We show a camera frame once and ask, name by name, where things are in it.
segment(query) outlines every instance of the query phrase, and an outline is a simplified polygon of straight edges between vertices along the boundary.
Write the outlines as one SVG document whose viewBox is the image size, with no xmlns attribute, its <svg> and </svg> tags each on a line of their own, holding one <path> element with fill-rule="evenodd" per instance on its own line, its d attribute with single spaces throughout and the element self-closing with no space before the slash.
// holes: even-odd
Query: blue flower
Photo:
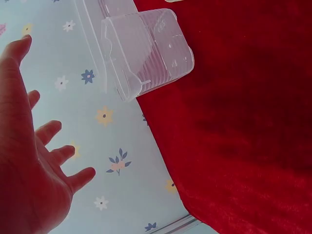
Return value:
<svg viewBox="0 0 312 234">
<path fill-rule="evenodd" d="M 82 80 L 84 80 L 84 84 L 87 84 L 88 82 L 93 83 L 93 78 L 95 77 L 93 75 L 93 70 L 88 71 L 86 70 L 85 73 L 82 73 L 81 76 L 83 77 Z"/>
<path fill-rule="evenodd" d="M 154 223 L 153 225 L 152 225 L 151 223 L 149 223 L 148 226 L 145 227 L 146 232 L 147 232 L 147 231 L 150 231 L 152 228 L 156 228 L 156 223 Z"/>
</svg>

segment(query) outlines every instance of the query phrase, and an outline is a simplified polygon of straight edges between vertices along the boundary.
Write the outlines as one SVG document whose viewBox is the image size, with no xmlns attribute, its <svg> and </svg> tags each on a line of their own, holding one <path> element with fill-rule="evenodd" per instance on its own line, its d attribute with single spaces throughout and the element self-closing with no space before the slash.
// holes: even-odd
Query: white flower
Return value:
<svg viewBox="0 0 312 234">
<path fill-rule="evenodd" d="M 68 83 L 69 81 L 65 79 L 65 76 L 62 76 L 62 77 L 58 77 L 58 80 L 55 81 L 55 87 L 59 90 L 59 91 L 62 91 L 62 90 L 65 90 L 66 89 L 66 84 Z"/>
<path fill-rule="evenodd" d="M 107 209 L 106 204 L 108 203 L 108 200 L 105 200 L 105 198 L 102 196 L 101 199 L 97 197 L 97 200 L 94 202 L 96 204 L 97 208 L 100 210 Z"/>
<path fill-rule="evenodd" d="M 73 30 L 73 27 L 75 26 L 76 24 L 74 23 L 73 20 L 71 20 L 70 22 L 67 22 L 66 21 L 66 24 L 63 25 L 63 30 L 66 30 L 66 32 L 68 33 L 69 30 Z"/>
</svg>

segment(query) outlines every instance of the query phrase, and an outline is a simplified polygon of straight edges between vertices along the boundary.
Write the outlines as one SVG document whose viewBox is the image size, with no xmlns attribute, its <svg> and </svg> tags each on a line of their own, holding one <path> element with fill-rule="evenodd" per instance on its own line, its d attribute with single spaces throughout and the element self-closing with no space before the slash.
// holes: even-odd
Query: transparent container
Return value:
<svg viewBox="0 0 312 234">
<path fill-rule="evenodd" d="M 97 76 L 107 92 L 107 73 L 101 39 L 101 22 L 106 17 L 127 15 L 137 12 L 133 0 L 75 0 L 78 16 L 89 46 Z"/>
<path fill-rule="evenodd" d="M 191 72 L 194 56 L 170 9 L 107 17 L 101 23 L 107 73 L 131 101 Z"/>
</svg>

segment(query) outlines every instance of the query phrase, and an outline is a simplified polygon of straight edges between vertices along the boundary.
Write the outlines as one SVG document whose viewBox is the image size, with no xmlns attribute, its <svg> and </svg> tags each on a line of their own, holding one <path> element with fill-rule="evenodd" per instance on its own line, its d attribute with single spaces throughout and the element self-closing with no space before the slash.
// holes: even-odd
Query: floral pattern surface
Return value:
<svg viewBox="0 0 312 234">
<path fill-rule="evenodd" d="M 117 172 L 118 176 L 120 175 L 120 170 L 125 168 L 125 167 L 129 167 L 129 165 L 131 164 L 131 162 L 125 162 L 123 161 L 127 155 L 128 152 L 125 152 L 124 154 L 122 153 L 122 149 L 119 149 L 119 155 L 120 155 L 120 159 L 118 156 L 116 156 L 115 159 L 113 158 L 109 158 L 109 160 L 113 163 L 111 165 L 111 169 L 107 170 L 106 173 L 112 173 L 112 172 Z"/>
<path fill-rule="evenodd" d="M 104 91 L 84 33 L 72 1 L 0 0 L 0 52 L 22 35 L 33 38 L 20 69 L 26 90 L 41 94 L 34 128 L 62 122 L 47 148 L 74 146 L 62 165 L 67 176 L 96 170 L 50 233 L 149 234 L 188 212 L 178 193 L 168 192 L 176 188 L 137 101 L 123 102 L 110 76 Z"/>
</svg>

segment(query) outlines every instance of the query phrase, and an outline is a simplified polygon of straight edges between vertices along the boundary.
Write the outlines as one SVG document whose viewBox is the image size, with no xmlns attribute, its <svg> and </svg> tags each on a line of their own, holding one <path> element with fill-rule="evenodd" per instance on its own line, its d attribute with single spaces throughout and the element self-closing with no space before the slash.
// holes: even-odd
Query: flower print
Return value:
<svg viewBox="0 0 312 234">
<path fill-rule="evenodd" d="M 146 125 L 148 126 L 148 122 L 147 122 L 145 116 L 144 116 L 144 115 L 142 115 L 142 116 L 143 116 L 143 121 L 145 121 L 145 122 L 146 122 Z"/>
<path fill-rule="evenodd" d="M 73 30 L 73 27 L 75 26 L 76 24 L 74 23 L 73 20 L 67 22 L 66 21 L 66 24 L 63 25 L 63 30 L 65 30 L 67 33 L 68 31 L 72 31 Z"/>
<path fill-rule="evenodd" d="M 82 80 L 84 80 L 84 84 L 87 84 L 88 82 L 93 83 L 93 78 L 95 77 L 93 75 L 93 70 L 85 70 L 85 73 L 82 73 L 81 76 L 83 77 Z"/>
<path fill-rule="evenodd" d="M 27 35 L 27 34 L 31 34 L 31 31 L 32 31 L 32 29 L 33 29 L 33 26 L 34 26 L 34 25 L 33 25 L 32 23 L 26 24 L 26 25 L 23 27 L 22 31 L 21 31 L 22 35 L 25 36 L 25 35 Z"/>
<path fill-rule="evenodd" d="M 62 76 L 62 77 L 58 77 L 57 81 L 55 81 L 55 87 L 59 90 L 59 91 L 62 91 L 62 90 L 65 90 L 66 89 L 66 84 L 68 83 L 69 81 L 65 79 L 65 76 Z"/>
<path fill-rule="evenodd" d="M 156 223 L 154 223 L 154 224 L 148 223 L 148 226 L 145 227 L 146 232 L 150 231 L 151 229 L 156 228 L 156 225 L 157 225 Z"/>
<path fill-rule="evenodd" d="M 97 197 L 97 200 L 94 202 L 97 208 L 99 208 L 101 211 L 104 209 L 107 209 L 106 204 L 108 203 L 108 200 L 105 200 L 104 196 L 101 198 Z"/>
<path fill-rule="evenodd" d="M 127 157 L 128 152 L 125 152 L 125 153 L 123 154 L 122 149 L 120 148 L 120 149 L 119 149 L 119 154 L 120 154 L 120 159 L 119 159 L 118 156 L 116 156 L 115 159 L 109 157 L 109 160 L 110 160 L 113 164 L 111 165 L 111 169 L 107 170 L 106 173 L 117 172 L 118 175 L 120 175 L 120 170 L 123 169 L 123 168 L 125 168 L 125 167 L 128 167 L 128 166 L 131 164 L 131 162 L 125 162 L 125 161 L 123 161 L 123 160 Z"/>
<path fill-rule="evenodd" d="M 103 110 L 97 111 L 96 119 L 98 120 L 98 123 L 102 123 L 106 127 L 108 123 L 113 122 L 113 111 L 107 110 L 107 107 L 104 106 Z"/>
<path fill-rule="evenodd" d="M 177 192 L 176 185 L 172 180 L 167 180 L 166 189 L 172 194 L 175 194 Z"/>
<path fill-rule="evenodd" d="M 5 32 L 6 24 L 0 24 L 0 36 Z"/>
<path fill-rule="evenodd" d="M 72 156 L 72 159 L 76 159 L 76 158 L 80 157 L 80 152 L 79 152 L 80 145 L 76 145 L 74 141 L 72 141 L 70 144 L 72 146 L 74 146 L 74 148 L 75 148 L 75 154 Z"/>
</svg>

